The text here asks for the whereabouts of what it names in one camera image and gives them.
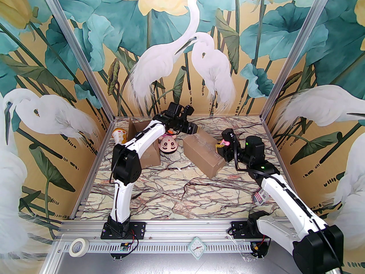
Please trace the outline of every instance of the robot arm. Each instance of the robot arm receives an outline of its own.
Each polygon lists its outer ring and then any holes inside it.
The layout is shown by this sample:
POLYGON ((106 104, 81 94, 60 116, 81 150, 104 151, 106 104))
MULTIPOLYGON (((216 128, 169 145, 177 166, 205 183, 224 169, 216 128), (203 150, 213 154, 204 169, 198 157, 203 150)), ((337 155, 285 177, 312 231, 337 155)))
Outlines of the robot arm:
POLYGON ((238 171, 249 173, 276 201, 295 231, 263 211, 253 221, 255 230, 271 237, 292 254, 302 273, 323 274, 339 268, 343 260, 342 232, 335 225, 328 226, 314 214, 288 186, 278 169, 265 160, 265 146, 261 138, 249 136, 245 148, 241 148, 233 129, 224 130, 222 136, 217 152, 227 162, 234 159, 238 171), (239 162, 246 164, 247 168, 239 168, 239 162))
MULTIPOLYGON (((103 232, 107 227, 116 238, 125 238, 129 232, 130 210, 132 190, 135 181, 142 172, 140 158, 146 149, 162 136, 168 129, 174 129, 178 133, 194 134, 197 125, 188 122, 187 116, 194 109, 191 106, 183 107, 176 103, 170 103, 168 109, 153 117, 149 125, 124 145, 117 144, 113 149, 112 172, 115 184, 113 208, 104 224, 103 232)), ((101 239, 110 239, 102 233, 101 239)))

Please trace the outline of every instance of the wallpaper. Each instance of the wallpaper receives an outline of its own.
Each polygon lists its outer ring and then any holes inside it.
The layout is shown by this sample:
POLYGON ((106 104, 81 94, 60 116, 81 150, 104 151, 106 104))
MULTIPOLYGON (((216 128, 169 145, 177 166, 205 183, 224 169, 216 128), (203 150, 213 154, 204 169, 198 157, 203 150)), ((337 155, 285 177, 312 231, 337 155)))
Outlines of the wallpaper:
MULTIPOLYGON (((171 101, 197 115, 259 114, 313 3, 59 1, 110 106, 124 116, 155 114, 171 101)), ((326 39, 317 27, 305 51, 326 39)))
POLYGON ((329 0, 266 122, 300 197, 344 234, 346 273, 365 271, 365 0, 329 0))
POLYGON ((0 273, 38 273, 109 126, 44 0, 0 0, 0 106, 0 273))

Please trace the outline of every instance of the brown cardboard box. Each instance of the brown cardboard box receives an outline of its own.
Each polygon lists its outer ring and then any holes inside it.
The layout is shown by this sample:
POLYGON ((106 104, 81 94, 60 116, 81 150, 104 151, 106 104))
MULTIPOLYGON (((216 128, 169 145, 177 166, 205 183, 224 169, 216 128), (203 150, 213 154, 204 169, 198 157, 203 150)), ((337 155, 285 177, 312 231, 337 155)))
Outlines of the brown cardboard box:
MULTIPOLYGON (((148 124, 150 124, 150 121, 133 123, 132 119, 129 118, 127 140, 128 141, 132 140, 136 135, 136 133, 145 129, 148 126, 148 124)), ((159 154, 159 141, 157 139, 142 154, 140 161, 142 168, 159 166, 161 164, 160 154, 159 154)))
POLYGON ((216 152, 216 144, 217 140, 202 128, 184 138, 184 154, 210 179, 226 164, 216 152))

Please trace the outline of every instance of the tape roll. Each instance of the tape roll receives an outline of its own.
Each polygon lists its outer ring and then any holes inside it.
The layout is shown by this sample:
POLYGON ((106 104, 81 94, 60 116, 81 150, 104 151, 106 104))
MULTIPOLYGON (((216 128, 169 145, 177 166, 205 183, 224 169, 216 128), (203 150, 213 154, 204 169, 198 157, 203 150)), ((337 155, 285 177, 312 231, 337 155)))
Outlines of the tape roll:
POLYGON ((69 248, 71 257, 82 257, 89 250, 89 241, 86 239, 76 239, 69 248))

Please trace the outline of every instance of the marble floor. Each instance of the marble floor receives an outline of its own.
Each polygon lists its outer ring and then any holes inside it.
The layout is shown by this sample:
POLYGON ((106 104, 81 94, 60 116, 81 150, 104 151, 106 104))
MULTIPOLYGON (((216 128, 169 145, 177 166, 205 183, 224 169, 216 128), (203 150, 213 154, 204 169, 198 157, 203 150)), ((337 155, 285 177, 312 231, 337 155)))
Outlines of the marble floor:
MULTIPOLYGON (((133 118, 135 122, 143 120, 133 118)), ((258 116, 195 116, 189 120, 217 141, 221 140, 221 132, 226 128, 235 129, 241 144, 246 136, 260 136, 265 143, 266 159, 282 172, 258 116)), ((128 118, 117 119, 115 127, 127 129, 128 118)), ((186 135, 181 133, 177 138, 177 152, 161 154, 160 166, 142 170, 132 193, 131 219, 243 218, 250 210, 265 210, 273 216, 284 216, 271 198, 262 206, 252 203, 252 195, 259 186, 248 173, 237 173, 234 162, 224 166, 212 179, 207 178, 184 155, 184 137, 186 135)), ((114 185, 109 184, 109 177, 113 147, 111 138, 81 219, 107 219, 111 211, 114 185)))

